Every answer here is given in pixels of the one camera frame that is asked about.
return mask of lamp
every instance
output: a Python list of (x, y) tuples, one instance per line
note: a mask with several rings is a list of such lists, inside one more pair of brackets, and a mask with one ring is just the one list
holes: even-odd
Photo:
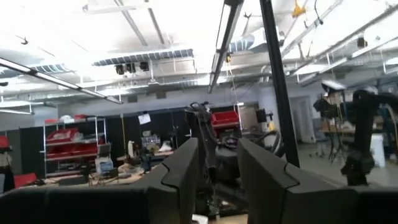
[(16, 111), (16, 110), (8, 110), (8, 109), (0, 109), (0, 113), (35, 115), (34, 112)]
[(10, 68), (12, 70), (21, 72), (23, 74), (30, 75), (30, 76), (33, 76), (33, 77), (36, 77), (36, 78), (40, 78), (40, 79), (46, 80), (48, 82), (51, 82), (51, 83), (54, 83), (54, 84), (57, 84), (57, 85), (60, 85), (60, 86), (64, 86), (64, 87), (72, 89), (72, 90), (80, 91), (80, 92), (86, 93), (87, 95), (90, 95), (90, 96), (94, 96), (94, 97), (97, 97), (97, 98), (102, 98), (102, 99), (108, 100), (108, 101), (110, 101), (112, 103), (123, 104), (122, 101), (116, 100), (116, 99), (114, 99), (112, 97), (104, 96), (104, 95), (99, 94), (99, 93), (97, 93), (95, 91), (84, 89), (84, 88), (82, 88), (82, 87), (80, 87), (78, 85), (66, 82), (66, 81), (61, 80), (59, 78), (55, 78), (55, 77), (53, 77), (51, 75), (40, 73), (40, 72), (38, 72), (36, 70), (33, 70), (31, 68), (28, 68), (28, 67), (25, 67), (23, 65), (19, 65), (19, 64), (14, 63), (14, 62), (10, 62), (10, 61), (8, 61), (6, 59), (3, 59), (3, 58), (0, 58), (0, 66), (7, 67), (7, 68)]
[(216, 40), (216, 52), (211, 66), (211, 77), (208, 93), (211, 93), (213, 87), (217, 84), (220, 75), (221, 66), (225, 60), (227, 46), (231, 43), (236, 23), (241, 13), (244, 0), (224, 0), (223, 11), (221, 13), (220, 26)]

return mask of wall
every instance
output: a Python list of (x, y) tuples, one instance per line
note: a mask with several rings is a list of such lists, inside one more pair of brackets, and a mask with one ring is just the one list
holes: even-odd
[[(240, 102), (257, 101), (257, 95), (253, 88), (240, 88), (236, 90), (236, 97)], [(166, 99), (157, 100), (153, 96), (139, 96), (137, 103), (125, 103), (117, 105), (105, 100), (94, 100), (86, 104), (65, 104), (58, 108), (34, 108), (35, 115), (0, 114), (0, 131), (19, 128), (41, 126), (45, 119), (57, 119), (69, 114), (92, 114), (97, 116), (116, 115), (121, 113), (134, 113), (140, 111), (152, 111), (166, 108), (180, 108), (190, 103), (209, 101), (213, 106), (229, 106), (236, 101), (233, 91), (230, 89), (216, 88), (212, 94), (207, 93), (207, 88), (185, 91), (171, 91)]]
[[(311, 106), (316, 102), (317, 96), (322, 93), (323, 89), (319, 83), (314, 83), (305, 88), (297, 85), (291, 85), (288, 87), (289, 98), (309, 96)], [(264, 108), (267, 113), (273, 112), (274, 124), (277, 128), (280, 128), (274, 87), (259, 88), (257, 90), (257, 100), (260, 108)], [(313, 118), (319, 118), (320, 114), (312, 108), (312, 116)]]
[(41, 126), (43, 125), (45, 119), (56, 118), (58, 116), (57, 108), (40, 107), (34, 109), (34, 112), (35, 115), (9, 113), (0, 114), (0, 131)]

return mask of robotic arm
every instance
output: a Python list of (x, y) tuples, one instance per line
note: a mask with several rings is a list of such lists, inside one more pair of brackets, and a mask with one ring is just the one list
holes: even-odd
[(367, 88), (354, 92), (353, 103), (356, 110), (354, 144), (341, 173), (347, 177), (349, 186), (368, 185), (366, 175), (374, 167), (370, 151), (374, 116), (382, 104), (397, 106), (398, 97)]

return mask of cable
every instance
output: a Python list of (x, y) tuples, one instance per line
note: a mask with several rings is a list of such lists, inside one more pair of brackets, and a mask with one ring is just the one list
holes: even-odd
[(317, 2), (318, 2), (318, 0), (315, 0), (315, 3), (313, 5), (313, 9), (315, 10), (315, 13), (317, 14), (317, 18), (318, 18), (319, 24), (323, 25), (323, 21), (321, 20), (321, 18), (319, 17), (319, 14), (318, 14)]

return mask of gray wall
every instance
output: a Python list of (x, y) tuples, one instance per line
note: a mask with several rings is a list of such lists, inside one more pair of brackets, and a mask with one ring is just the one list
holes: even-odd
[(12, 148), (10, 155), (12, 156), (11, 167), (14, 175), (22, 174), (21, 139), (19, 137), (19, 130), (0, 131), (0, 136), (6, 136)]

